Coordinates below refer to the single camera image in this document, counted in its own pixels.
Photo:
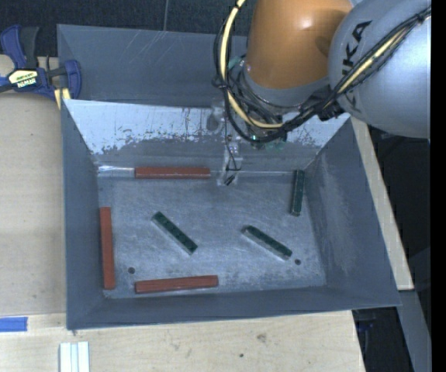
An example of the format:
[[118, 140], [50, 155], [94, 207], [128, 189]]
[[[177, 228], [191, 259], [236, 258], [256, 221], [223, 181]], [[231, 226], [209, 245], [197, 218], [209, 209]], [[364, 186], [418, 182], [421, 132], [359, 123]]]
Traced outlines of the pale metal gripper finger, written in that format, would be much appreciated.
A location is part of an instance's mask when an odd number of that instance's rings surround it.
[[226, 171], [240, 171], [243, 164], [243, 157], [240, 155], [239, 144], [230, 142], [225, 145], [224, 168]]
[[216, 183], [218, 186], [229, 186], [237, 179], [237, 170], [224, 170], [218, 175]]

